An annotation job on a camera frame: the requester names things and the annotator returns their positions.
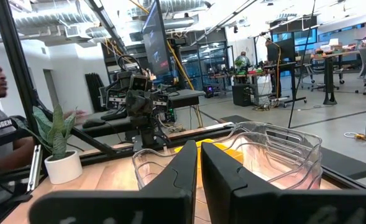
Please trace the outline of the black rolling standing desk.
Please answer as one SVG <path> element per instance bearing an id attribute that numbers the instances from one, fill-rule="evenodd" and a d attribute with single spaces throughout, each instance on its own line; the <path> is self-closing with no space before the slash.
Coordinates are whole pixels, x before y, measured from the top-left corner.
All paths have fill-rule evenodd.
<path id="1" fill-rule="evenodd" d="M 297 97 L 298 87 L 296 86 L 295 69 L 298 68 L 295 62 L 287 62 L 282 64 L 266 65 L 262 67 L 263 70 L 270 74 L 270 81 L 272 84 L 272 93 L 274 100 L 282 103 L 283 107 L 286 108 L 288 103 L 295 103 L 296 101 L 303 101 L 307 103 L 306 97 Z M 291 98 L 283 99 L 281 95 L 281 72 L 290 72 L 291 79 Z"/>

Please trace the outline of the black folded panels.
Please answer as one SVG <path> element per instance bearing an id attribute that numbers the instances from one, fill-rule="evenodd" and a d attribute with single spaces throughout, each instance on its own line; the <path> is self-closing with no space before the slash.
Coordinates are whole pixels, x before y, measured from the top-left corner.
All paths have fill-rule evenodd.
<path id="1" fill-rule="evenodd" d="M 100 76 L 97 73 L 87 73 L 85 74 L 85 79 L 94 111 L 96 113 L 104 111 L 99 98 L 99 89 L 104 86 Z"/>

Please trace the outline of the black monitor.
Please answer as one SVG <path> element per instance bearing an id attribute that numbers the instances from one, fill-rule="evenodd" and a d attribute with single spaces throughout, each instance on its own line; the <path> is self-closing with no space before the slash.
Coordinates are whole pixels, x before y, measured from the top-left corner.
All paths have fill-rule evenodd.
<path id="1" fill-rule="evenodd" d="M 155 75 L 172 71 L 160 1 L 154 0 L 142 28 L 149 69 Z"/>

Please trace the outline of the person's hand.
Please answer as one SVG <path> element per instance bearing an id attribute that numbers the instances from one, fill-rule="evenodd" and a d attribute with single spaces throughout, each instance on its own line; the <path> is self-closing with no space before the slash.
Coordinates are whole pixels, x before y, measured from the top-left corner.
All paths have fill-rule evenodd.
<path id="1" fill-rule="evenodd" d="M 68 111 L 68 112 L 64 112 L 63 117 L 65 119 L 67 119 L 72 114 L 76 115 L 76 118 L 75 118 L 75 125 L 76 126 L 83 124 L 88 118 L 88 113 L 84 110 L 71 110 L 71 111 Z"/>

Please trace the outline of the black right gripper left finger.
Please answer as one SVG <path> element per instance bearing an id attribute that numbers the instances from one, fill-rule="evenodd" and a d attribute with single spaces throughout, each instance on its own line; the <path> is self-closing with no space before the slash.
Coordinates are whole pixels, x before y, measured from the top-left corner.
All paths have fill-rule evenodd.
<path id="1" fill-rule="evenodd" d="M 64 190 L 36 200 L 30 224 L 193 224 L 198 152 L 194 140 L 139 191 Z"/>

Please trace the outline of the green leafy plant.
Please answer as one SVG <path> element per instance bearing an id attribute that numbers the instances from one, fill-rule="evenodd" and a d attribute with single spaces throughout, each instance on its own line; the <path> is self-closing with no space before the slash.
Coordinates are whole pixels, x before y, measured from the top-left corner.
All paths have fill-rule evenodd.
<path id="1" fill-rule="evenodd" d="M 76 112 L 73 111 L 67 118 L 60 105 L 54 107 L 52 121 L 50 121 L 43 110 L 39 107 L 33 107 L 33 116 L 39 129 L 39 135 L 32 132 L 21 120 L 12 118 L 19 128 L 28 131 L 35 136 L 41 145 L 45 146 L 52 153 L 52 160 L 57 161 L 67 156 L 67 140 L 71 136 L 71 130 L 75 126 Z"/>

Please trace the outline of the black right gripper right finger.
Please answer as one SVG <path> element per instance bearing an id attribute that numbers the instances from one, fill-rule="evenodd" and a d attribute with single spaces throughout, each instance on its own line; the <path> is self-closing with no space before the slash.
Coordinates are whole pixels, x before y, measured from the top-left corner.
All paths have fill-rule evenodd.
<path id="1" fill-rule="evenodd" d="M 212 224 L 366 224 L 366 190 L 280 190 L 212 143 L 201 176 Z"/>

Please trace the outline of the long work table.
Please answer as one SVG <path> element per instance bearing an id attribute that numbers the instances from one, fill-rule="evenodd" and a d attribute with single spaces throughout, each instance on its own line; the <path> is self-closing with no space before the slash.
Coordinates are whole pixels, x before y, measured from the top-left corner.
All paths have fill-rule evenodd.
<path id="1" fill-rule="evenodd" d="M 313 60 L 323 60 L 324 61 L 324 89 L 325 98 L 323 101 L 324 105 L 336 105 L 337 101 L 334 96 L 334 90 L 337 86 L 334 86 L 334 75 L 342 75 L 348 73 L 360 73 L 360 70 L 347 70 L 342 67 L 342 58 L 347 55 L 359 54 L 359 50 L 351 50 L 346 52 L 326 54 L 321 56 L 314 56 Z"/>

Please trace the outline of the silver aluminium bar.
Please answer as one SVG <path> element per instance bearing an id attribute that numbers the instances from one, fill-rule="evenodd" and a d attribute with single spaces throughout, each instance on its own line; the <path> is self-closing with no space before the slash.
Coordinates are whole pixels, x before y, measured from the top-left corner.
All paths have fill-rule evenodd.
<path id="1" fill-rule="evenodd" d="M 27 191 L 33 191 L 39 183 L 40 171 L 42 166 L 43 150 L 42 145 L 38 144 L 34 147 L 34 153 L 32 157 L 32 163 L 30 167 L 30 175 L 27 184 Z"/>

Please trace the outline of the white plant pot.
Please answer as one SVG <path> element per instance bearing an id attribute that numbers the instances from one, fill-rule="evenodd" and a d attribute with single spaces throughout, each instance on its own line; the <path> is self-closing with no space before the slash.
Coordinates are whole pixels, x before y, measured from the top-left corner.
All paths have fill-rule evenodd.
<path id="1" fill-rule="evenodd" d="M 53 156 L 49 156 L 44 160 L 44 163 L 53 185 L 75 180 L 83 173 L 80 156 L 76 150 L 68 150 L 63 159 L 55 160 Z"/>

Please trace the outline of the black equipment cabinet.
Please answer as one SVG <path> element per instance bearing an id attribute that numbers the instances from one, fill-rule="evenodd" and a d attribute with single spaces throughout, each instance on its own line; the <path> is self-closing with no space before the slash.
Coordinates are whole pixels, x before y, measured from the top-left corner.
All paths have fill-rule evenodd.
<path id="1" fill-rule="evenodd" d="M 236 84 L 232 86 L 233 104 L 237 106 L 257 106 L 259 104 L 258 88 L 253 84 Z"/>

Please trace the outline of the yellow plastic mesh basket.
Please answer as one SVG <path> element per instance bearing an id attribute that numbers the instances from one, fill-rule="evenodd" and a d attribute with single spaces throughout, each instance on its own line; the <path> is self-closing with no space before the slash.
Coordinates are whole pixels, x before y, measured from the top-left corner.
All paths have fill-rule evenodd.
<path id="1" fill-rule="evenodd" d="M 212 143 L 218 149 L 224 151 L 226 154 L 230 155 L 232 158 L 234 158 L 235 160 L 237 160 L 240 163 L 243 163 L 243 160 L 244 160 L 242 152 L 236 151 L 235 149 L 227 149 L 227 146 L 225 144 L 217 143 L 213 139 L 205 139 L 205 140 L 201 140 L 201 141 L 196 141 L 196 147 L 197 147 L 197 153 L 198 153 L 198 155 L 197 155 L 197 166 L 196 166 L 197 167 L 196 187 L 198 189 L 203 188 L 203 178 L 202 178 L 202 172 L 201 172 L 201 145 L 204 142 Z"/>

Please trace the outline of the black computer mouse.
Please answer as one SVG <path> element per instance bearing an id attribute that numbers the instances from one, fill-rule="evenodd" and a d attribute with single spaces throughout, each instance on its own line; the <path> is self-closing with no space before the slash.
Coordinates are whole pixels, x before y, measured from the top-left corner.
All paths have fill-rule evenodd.
<path id="1" fill-rule="evenodd" d="M 106 121 L 102 120 L 102 119 L 87 119 L 82 124 L 82 128 L 83 129 L 88 129 L 88 128 L 93 128 L 93 127 L 97 127 L 97 126 L 102 126 L 104 124 L 106 124 Z"/>

